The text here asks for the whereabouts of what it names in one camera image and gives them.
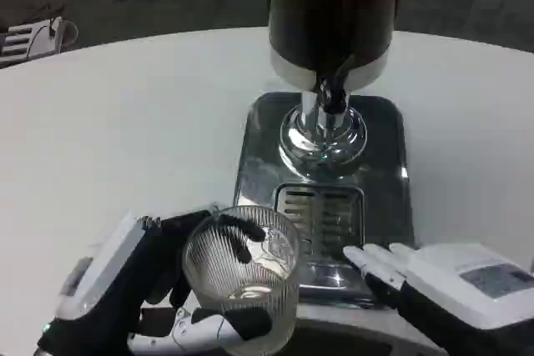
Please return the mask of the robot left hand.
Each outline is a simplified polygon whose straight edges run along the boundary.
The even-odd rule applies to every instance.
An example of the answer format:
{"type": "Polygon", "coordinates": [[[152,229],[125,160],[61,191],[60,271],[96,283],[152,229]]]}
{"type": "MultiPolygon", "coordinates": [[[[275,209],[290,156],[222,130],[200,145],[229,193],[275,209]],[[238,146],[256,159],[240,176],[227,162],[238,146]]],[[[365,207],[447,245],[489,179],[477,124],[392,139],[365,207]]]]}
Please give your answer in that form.
{"type": "Polygon", "coordinates": [[[126,217],[92,254],[77,262],[59,293],[37,355],[198,355],[270,333],[267,310],[183,306],[192,284],[181,267],[191,233],[209,218],[238,263],[252,260],[247,240],[264,241],[256,223],[213,206],[169,218],[126,217]]]}

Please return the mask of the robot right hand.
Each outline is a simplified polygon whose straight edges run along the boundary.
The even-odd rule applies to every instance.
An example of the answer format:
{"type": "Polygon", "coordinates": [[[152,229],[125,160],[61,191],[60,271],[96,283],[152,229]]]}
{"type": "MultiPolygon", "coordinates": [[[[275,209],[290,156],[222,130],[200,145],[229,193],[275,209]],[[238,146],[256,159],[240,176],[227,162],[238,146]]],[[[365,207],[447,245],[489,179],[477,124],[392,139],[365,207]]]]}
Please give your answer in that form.
{"type": "Polygon", "coordinates": [[[531,355],[533,275],[479,243],[345,246],[371,292],[449,355],[531,355]]]}

